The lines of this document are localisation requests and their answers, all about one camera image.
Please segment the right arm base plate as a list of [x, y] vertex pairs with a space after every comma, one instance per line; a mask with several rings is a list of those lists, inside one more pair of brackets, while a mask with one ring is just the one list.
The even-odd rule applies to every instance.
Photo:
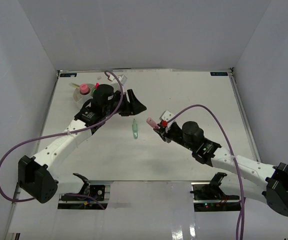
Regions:
[[192, 182], [191, 191], [196, 213], [239, 212], [241, 199], [238, 195], [226, 195], [209, 182]]

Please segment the pink capped crayon tube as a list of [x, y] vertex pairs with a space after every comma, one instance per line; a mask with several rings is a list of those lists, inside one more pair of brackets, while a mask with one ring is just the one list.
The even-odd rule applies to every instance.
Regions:
[[81, 84], [80, 86], [79, 86], [79, 92], [80, 92], [80, 94], [81, 95], [88, 95], [89, 93], [90, 93], [90, 88], [89, 88], [89, 86], [86, 84], [86, 83], [84, 83], [84, 84]]

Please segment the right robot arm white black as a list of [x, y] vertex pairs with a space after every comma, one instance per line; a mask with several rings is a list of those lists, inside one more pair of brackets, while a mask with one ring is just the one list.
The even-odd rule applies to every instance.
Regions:
[[176, 122], [167, 126], [162, 121], [154, 131], [164, 142], [175, 142], [191, 151], [200, 164], [236, 175], [217, 173], [209, 184], [213, 198], [240, 195], [267, 204], [276, 213], [288, 217], [288, 164], [271, 165], [233, 156], [220, 144], [207, 139], [194, 121], [187, 121], [182, 127]]

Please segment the pink translucent highlighter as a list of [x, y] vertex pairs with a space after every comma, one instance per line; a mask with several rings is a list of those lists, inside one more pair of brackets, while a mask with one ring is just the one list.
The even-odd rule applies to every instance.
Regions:
[[159, 129], [160, 127], [158, 126], [158, 124], [151, 118], [151, 117], [148, 117], [146, 119], [146, 123], [151, 126], [153, 129]]

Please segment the mint green highlighter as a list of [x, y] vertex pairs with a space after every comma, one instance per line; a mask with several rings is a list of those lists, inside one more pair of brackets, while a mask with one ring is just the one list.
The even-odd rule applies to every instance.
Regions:
[[134, 118], [132, 121], [132, 134], [133, 138], [136, 140], [139, 137], [139, 129], [138, 129], [138, 123], [137, 120]]

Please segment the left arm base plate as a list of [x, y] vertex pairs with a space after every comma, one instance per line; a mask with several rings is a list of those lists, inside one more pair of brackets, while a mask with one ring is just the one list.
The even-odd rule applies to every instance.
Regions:
[[110, 199], [111, 187], [109, 185], [89, 185], [79, 195], [62, 194], [57, 208], [60, 210], [105, 210]]

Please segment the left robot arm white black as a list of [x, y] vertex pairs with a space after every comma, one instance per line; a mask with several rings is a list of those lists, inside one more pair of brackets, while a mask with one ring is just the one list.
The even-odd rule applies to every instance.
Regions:
[[135, 116], [146, 109], [132, 89], [123, 92], [114, 90], [112, 85], [100, 84], [61, 136], [32, 157], [25, 155], [18, 161], [19, 186], [41, 204], [48, 202], [58, 190], [57, 168], [103, 126], [109, 116]]

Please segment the yellow pen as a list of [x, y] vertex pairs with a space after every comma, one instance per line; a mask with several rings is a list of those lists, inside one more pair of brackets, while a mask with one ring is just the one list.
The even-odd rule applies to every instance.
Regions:
[[76, 88], [76, 89], [78, 89], [80, 87], [80, 85], [73, 83], [73, 82], [71, 82], [69, 85], [73, 88]]

